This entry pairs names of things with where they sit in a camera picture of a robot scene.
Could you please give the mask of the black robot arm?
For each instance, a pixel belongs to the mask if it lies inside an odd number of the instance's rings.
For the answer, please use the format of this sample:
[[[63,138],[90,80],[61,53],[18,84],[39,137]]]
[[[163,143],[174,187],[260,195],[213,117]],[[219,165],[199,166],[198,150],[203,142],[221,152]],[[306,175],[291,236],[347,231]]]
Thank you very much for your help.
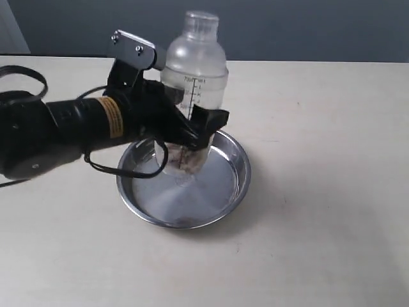
[[[190,118],[176,107],[183,92],[143,77],[143,69],[115,60],[103,95],[93,90],[72,100],[44,102],[47,93],[1,94],[1,174],[19,184],[91,153],[151,138],[161,148],[174,143],[206,148],[229,118],[222,109],[194,106]]]

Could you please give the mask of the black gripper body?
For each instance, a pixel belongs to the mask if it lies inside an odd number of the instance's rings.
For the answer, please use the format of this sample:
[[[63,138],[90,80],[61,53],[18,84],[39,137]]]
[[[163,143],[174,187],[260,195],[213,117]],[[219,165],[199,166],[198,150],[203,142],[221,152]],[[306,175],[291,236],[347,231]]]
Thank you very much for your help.
[[[177,108],[184,97],[182,89],[147,80],[142,70],[116,59],[104,95],[118,103],[129,132],[195,147],[195,131]]]

